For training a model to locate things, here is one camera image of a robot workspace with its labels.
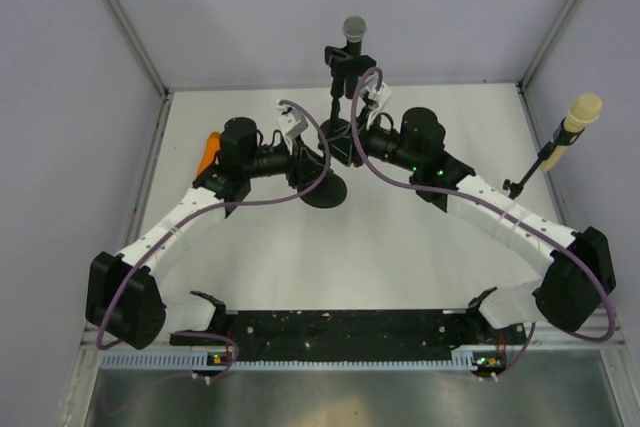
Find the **black microphone silver grille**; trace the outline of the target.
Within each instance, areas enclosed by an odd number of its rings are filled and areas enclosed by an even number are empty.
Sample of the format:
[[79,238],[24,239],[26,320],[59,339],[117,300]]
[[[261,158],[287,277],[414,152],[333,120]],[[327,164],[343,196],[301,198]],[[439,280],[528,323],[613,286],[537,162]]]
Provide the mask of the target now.
[[[362,40],[367,32],[365,20],[360,16],[350,16],[343,23],[343,34],[346,38],[345,52],[351,57],[358,58],[362,52]],[[345,95],[352,99],[359,77],[360,61],[349,66],[346,74]]]

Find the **orange microphone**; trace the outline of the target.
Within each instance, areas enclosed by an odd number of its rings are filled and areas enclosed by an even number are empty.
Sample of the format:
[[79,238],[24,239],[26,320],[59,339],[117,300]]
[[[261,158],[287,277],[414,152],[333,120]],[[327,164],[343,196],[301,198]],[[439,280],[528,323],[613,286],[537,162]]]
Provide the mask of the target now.
[[217,154],[220,149],[220,137],[221,133],[217,131],[212,132],[208,136],[205,142],[204,152],[196,172],[193,186],[201,184],[207,177],[210,176],[212,167],[216,161]]

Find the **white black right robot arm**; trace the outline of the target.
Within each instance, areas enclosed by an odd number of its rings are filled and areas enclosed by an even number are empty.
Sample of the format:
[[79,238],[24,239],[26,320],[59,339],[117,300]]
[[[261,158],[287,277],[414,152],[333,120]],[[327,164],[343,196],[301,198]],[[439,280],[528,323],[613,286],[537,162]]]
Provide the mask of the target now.
[[616,287],[606,235],[594,227],[577,231],[520,205],[519,183],[491,186],[444,146],[446,131],[423,107],[404,112],[398,127],[380,124],[390,98],[382,70],[366,55],[328,49],[333,157],[345,166],[366,166],[383,182],[416,193],[442,212],[463,220],[514,252],[536,273],[533,281],[491,287],[470,305],[469,335],[487,343],[504,327],[547,322],[579,339],[598,308],[608,317],[600,341],[612,337]]

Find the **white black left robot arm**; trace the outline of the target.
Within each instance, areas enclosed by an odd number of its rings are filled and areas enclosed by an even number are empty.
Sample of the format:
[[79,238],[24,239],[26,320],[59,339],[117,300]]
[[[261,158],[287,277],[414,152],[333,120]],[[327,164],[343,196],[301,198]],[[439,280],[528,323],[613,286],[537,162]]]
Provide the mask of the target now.
[[302,139],[316,124],[285,113],[277,130],[280,142],[264,145],[254,120],[235,117],[209,137],[196,178],[177,205],[135,242],[91,262],[85,317],[98,329],[98,349],[120,343],[144,349],[162,333],[194,332],[209,344],[224,337],[220,301],[199,291],[169,298],[161,283],[214,225],[239,207],[258,204],[247,198],[252,180],[282,175],[293,188],[287,197],[266,200],[268,206],[307,200],[320,191],[331,175],[327,138],[319,137],[321,153]]

